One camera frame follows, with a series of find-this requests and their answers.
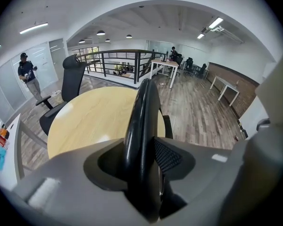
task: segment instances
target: desk leg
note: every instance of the desk leg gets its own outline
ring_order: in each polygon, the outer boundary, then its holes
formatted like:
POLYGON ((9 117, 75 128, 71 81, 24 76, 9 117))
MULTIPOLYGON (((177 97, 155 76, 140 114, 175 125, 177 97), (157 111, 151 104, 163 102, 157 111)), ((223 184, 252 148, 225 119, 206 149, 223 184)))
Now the desk leg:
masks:
POLYGON ((47 143, 34 134, 22 121, 20 122, 21 130, 34 142, 47 150, 47 143))
POLYGON ((220 91, 220 94, 222 93, 222 91, 224 90, 224 88, 225 88, 225 85, 222 87, 222 90, 220 91))
POLYGON ((209 89, 212 89, 212 88, 213 88, 213 85, 214 85, 215 81, 216 81, 216 76, 215 76, 215 78, 214 78, 214 80, 213 80, 213 83, 212 83, 212 85, 211 85, 211 87, 210 87, 209 89))
POLYGON ((150 80, 152 79, 152 73, 153 73, 153 62, 151 63, 150 80))
POLYGON ((237 94, 235 95, 234 99, 232 100, 232 102, 230 103, 230 106, 234 103, 235 99, 237 98, 237 96, 239 95, 239 92, 237 92, 237 94))
POLYGON ((173 77, 173 73, 174 73, 174 67, 172 67, 172 72, 171 72, 171 76, 170 76, 170 78, 172 78, 172 77, 173 77))
POLYGON ((176 72, 177 72, 177 67, 173 67, 174 69, 174 74, 173 74, 173 77, 172 77, 172 81, 171 81, 171 85, 170 85, 170 89, 172 88, 172 85, 173 85, 173 82, 174 82, 174 79, 175 79, 175 76, 176 76, 176 72))
POLYGON ((220 101, 221 97, 222 97, 223 94, 225 93, 226 88, 227 88, 227 85, 226 85, 225 88, 222 90, 222 93, 221 93, 221 95, 219 96, 218 101, 220 101))

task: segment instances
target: window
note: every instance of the window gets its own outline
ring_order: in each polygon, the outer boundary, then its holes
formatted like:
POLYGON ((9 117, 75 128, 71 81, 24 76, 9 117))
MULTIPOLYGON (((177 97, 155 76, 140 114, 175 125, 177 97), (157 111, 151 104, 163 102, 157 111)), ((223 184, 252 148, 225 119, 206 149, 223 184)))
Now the window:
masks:
MULTIPOLYGON (((89 47, 89 48, 80 48, 80 49, 75 49, 72 50, 72 54, 77 54, 77 56, 80 55, 85 55, 85 54, 89 54, 89 53, 95 53, 95 52, 99 52, 100 48, 99 47, 89 47)), ((90 63, 92 60, 94 59, 99 59, 100 55, 87 55, 87 56, 83 56, 80 57, 79 60, 80 61, 86 61, 87 63, 90 63)))

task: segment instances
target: round table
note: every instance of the round table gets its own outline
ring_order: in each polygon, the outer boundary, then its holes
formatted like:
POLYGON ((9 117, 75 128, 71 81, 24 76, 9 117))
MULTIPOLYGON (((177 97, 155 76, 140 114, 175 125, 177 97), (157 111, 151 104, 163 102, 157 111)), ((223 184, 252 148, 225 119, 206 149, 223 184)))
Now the round table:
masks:
MULTIPOLYGON (((68 102, 55 117, 48 134, 52 158, 98 142, 125 137, 137 90, 103 87, 85 92, 68 102)), ((158 136, 165 124, 158 111, 158 136)))

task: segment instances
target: brick wall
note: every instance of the brick wall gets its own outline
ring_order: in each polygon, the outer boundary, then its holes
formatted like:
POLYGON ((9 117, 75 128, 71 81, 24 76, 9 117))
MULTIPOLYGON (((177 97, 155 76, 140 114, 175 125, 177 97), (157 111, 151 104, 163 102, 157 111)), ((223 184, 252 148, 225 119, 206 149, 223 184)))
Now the brick wall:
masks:
MULTIPOLYGON (((209 70, 209 73, 207 76, 207 80, 209 80, 211 83, 213 82, 215 76, 219 76, 220 78, 228 81, 232 85, 235 85, 236 82, 239 81, 237 89, 240 91, 240 94, 236 98, 235 102, 232 104, 232 108, 236 116, 240 118, 243 115, 243 113, 247 110, 247 108, 250 106, 250 104, 253 102, 253 100, 255 99, 256 97, 255 89, 258 87, 259 84, 243 74, 240 74, 227 67, 223 67, 222 65, 217 65, 215 63, 210 62, 208 70, 209 70)), ((216 80, 214 85, 220 91, 222 90, 224 86, 224 84, 220 82, 219 80, 216 80)), ((229 102, 232 101, 235 95, 236 95, 236 92, 230 88, 227 88, 224 93, 224 97, 229 102)))

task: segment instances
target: t-shirt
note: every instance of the t-shirt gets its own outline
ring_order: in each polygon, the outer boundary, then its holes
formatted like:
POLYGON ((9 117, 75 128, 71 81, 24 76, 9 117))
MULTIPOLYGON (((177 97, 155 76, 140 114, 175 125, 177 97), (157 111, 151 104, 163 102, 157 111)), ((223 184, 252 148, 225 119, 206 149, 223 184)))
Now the t-shirt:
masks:
POLYGON ((23 63, 22 61, 19 63, 18 67, 18 75, 24 76, 25 74, 29 74, 29 78, 27 80, 23 80, 25 84, 29 81, 32 81, 35 77, 33 73, 33 64, 30 61, 26 61, 23 63))

